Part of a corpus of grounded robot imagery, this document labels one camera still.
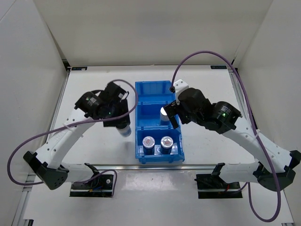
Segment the white bead jar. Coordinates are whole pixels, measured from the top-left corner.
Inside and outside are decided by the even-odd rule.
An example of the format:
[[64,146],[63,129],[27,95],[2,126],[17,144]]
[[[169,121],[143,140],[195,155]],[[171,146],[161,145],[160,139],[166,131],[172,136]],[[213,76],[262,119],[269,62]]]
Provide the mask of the white bead jar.
[[123,137],[128,137],[131,135],[131,127],[130,125],[126,125],[124,128],[117,128],[117,131],[119,132],[119,134]]
[[161,126],[169,126],[170,125],[169,117],[163,107],[161,107],[161,109],[160,109],[160,125]]

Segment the sauce jar white lid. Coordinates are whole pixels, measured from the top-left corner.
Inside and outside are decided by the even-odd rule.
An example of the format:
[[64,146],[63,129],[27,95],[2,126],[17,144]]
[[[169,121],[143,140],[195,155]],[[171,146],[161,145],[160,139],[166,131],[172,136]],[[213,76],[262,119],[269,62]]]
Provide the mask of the sauce jar white lid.
[[155,152],[155,139],[151,136],[146,136],[142,141],[143,152],[145,155],[153,155]]
[[164,136],[160,141],[160,145],[160,152],[162,154],[170,154],[174,145],[174,141],[170,136]]

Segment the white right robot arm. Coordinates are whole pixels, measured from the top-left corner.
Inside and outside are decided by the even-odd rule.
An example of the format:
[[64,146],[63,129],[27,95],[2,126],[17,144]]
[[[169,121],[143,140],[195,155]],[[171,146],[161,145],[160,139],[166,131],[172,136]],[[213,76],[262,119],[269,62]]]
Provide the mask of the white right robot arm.
[[295,171],[301,162],[301,153],[288,151],[264,135],[254,135],[250,123],[241,112],[225,101],[211,103],[199,89],[172,87],[176,100],[164,106],[174,129],[178,128],[175,116],[182,124],[193,122],[231,139],[248,151],[255,159],[248,164],[218,163],[208,182],[222,188],[233,182],[258,183],[271,191],[283,190],[293,183]]

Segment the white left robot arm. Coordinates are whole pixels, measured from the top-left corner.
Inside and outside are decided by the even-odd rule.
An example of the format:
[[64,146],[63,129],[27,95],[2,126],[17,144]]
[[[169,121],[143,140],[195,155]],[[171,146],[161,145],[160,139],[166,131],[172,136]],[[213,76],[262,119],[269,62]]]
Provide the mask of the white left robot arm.
[[64,163],[63,158],[97,120],[102,120],[104,127],[115,127],[122,136],[129,136],[127,96],[128,92],[112,81],[104,90],[84,93],[61,131],[35,152],[25,153],[24,160],[49,189],[55,190],[65,182],[83,183],[87,188],[98,185],[99,172],[94,166]]

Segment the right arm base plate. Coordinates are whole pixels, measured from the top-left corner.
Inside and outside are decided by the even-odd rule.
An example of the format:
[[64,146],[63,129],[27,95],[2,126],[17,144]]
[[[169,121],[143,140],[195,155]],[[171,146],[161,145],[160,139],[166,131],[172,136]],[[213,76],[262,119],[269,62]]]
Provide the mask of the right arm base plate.
[[197,174],[194,181],[197,184],[199,199],[243,198],[239,182],[227,184],[219,180],[213,180],[210,174]]

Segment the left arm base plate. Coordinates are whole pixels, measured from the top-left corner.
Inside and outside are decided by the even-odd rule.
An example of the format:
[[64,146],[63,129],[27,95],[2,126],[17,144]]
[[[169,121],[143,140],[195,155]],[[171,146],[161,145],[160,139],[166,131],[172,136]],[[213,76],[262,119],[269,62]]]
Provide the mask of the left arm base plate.
[[85,198],[112,198],[115,193],[117,172],[105,170],[97,175],[97,178],[86,183],[73,183],[70,197]]

